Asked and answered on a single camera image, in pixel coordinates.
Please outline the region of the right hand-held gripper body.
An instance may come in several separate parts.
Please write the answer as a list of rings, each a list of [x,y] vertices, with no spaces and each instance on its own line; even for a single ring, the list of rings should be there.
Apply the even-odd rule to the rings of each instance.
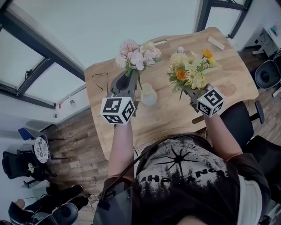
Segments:
[[[193,109],[208,117],[212,117],[223,107],[224,95],[209,83],[201,89],[184,87],[184,93],[190,97]]]

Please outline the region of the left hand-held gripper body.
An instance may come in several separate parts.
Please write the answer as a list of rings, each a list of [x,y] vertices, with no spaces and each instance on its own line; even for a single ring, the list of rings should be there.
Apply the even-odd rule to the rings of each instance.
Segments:
[[[100,115],[108,124],[126,125],[131,117],[136,115],[138,101],[136,101],[137,87],[119,90],[111,87],[107,96],[102,99]]]

